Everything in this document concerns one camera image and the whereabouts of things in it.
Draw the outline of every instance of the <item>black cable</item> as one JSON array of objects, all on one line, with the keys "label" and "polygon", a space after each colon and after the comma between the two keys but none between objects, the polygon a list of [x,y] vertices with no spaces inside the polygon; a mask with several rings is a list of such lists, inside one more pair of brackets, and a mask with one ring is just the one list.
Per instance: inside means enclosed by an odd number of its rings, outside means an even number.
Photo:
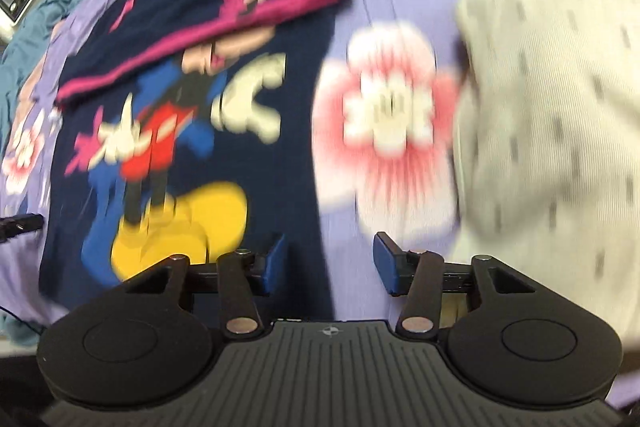
[{"label": "black cable", "polygon": [[31,326],[27,321],[22,320],[20,317],[18,317],[18,315],[16,315],[14,312],[12,312],[11,310],[8,310],[7,308],[0,306],[0,311],[3,311],[4,313],[11,315],[15,320],[17,320],[18,322],[20,322],[20,324],[24,324],[25,326],[27,326],[31,331],[33,331],[33,333],[35,333],[37,336],[41,336],[44,333],[45,328],[42,328],[42,331],[38,331],[36,328],[34,328],[33,326]]}]

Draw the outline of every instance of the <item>pink trim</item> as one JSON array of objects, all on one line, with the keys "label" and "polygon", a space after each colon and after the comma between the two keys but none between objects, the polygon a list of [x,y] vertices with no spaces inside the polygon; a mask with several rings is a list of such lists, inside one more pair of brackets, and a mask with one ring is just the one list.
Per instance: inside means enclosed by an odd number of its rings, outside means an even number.
[{"label": "pink trim", "polygon": [[120,23],[124,19],[124,16],[127,13],[129,13],[131,10],[133,10],[133,3],[135,3],[135,1],[136,0],[127,0],[127,2],[124,3],[124,8],[122,8],[122,13],[119,15],[119,17],[116,19],[116,22],[114,22],[111,28],[109,29],[109,33],[111,33],[112,31],[114,31],[114,29],[120,26]]},{"label": "pink trim", "polygon": [[184,50],[194,44],[253,26],[276,25],[295,17],[309,13],[325,6],[337,3],[339,0],[266,0],[258,4],[255,9],[240,17],[218,17],[183,30],[178,30],[165,36],[140,55],[129,58],[109,73],[99,76],[83,76],[68,81],[58,89],[56,103],[64,102],[67,98],[82,92],[100,89],[113,84],[123,74],[144,66],[155,60]]},{"label": "pink trim", "polygon": [[223,0],[218,17],[221,19],[237,17],[244,10],[246,10],[244,0]]}]

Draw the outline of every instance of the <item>white patterned fabric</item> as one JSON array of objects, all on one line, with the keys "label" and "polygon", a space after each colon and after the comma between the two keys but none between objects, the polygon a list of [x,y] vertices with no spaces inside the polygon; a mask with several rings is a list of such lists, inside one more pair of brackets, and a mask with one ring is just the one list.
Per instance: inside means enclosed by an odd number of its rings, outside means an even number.
[{"label": "white patterned fabric", "polygon": [[640,0],[460,0],[453,262],[493,255],[640,345]]}]

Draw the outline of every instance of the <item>flower print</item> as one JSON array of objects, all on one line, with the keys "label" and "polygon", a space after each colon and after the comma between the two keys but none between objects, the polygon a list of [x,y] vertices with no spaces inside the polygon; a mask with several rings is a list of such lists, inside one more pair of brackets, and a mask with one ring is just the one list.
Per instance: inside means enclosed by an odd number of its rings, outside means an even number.
[{"label": "flower print", "polygon": [[29,175],[44,146],[44,138],[40,134],[43,122],[44,110],[41,110],[30,129],[23,130],[23,121],[14,134],[10,149],[2,160],[8,194],[22,194],[27,186]]},{"label": "flower print", "polygon": [[450,229],[457,77],[436,70],[431,45],[409,23],[357,31],[347,57],[324,62],[314,100],[321,210],[355,199],[364,232],[399,240]]}]

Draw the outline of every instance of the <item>yellow shoe print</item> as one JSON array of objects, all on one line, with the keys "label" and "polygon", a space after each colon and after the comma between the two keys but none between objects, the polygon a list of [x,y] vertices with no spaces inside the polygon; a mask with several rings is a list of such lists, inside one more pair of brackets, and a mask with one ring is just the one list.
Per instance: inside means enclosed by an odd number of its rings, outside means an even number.
[{"label": "yellow shoe print", "polygon": [[246,210],[244,192],[228,182],[204,185],[177,200],[167,196],[162,209],[147,205],[140,226],[120,220],[111,267],[125,280],[172,253],[187,255],[192,264],[215,261],[240,245]]}]

